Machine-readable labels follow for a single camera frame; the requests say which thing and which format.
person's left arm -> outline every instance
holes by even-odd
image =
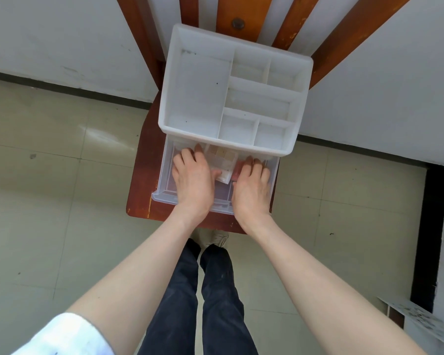
[[[214,201],[214,179],[202,148],[174,157],[178,205],[138,248],[68,309],[91,323],[115,355],[131,355],[160,304],[184,244]]]

leg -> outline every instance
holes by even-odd
[[[243,304],[233,281],[229,253],[215,244],[201,256],[205,272],[202,342],[204,355],[258,354],[243,322]]]
[[[200,251],[201,247],[188,239],[138,355],[194,354]]]

bare skin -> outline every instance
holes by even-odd
[[[202,149],[174,158],[179,204],[135,251],[70,308],[94,324],[116,355],[131,355],[151,321],[189,235],[214,200],[214,179]],[[247,159],[233,207],[257,241],[291,300],[329,355],[425,355],[400,328],[289,238],[269,214],[269,170]]]

white sleeve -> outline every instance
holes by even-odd
[[[83,317],[63,313],[53,318],[12,355],[114,355],[100,332]]]

white sneaker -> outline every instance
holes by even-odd
[[[223,248],[228,237],[229,233],[226,231],[211,231],[209,229],[201,228],[196,228],[191,234],[191,239],[199,244],[202,251],[211,244]]]

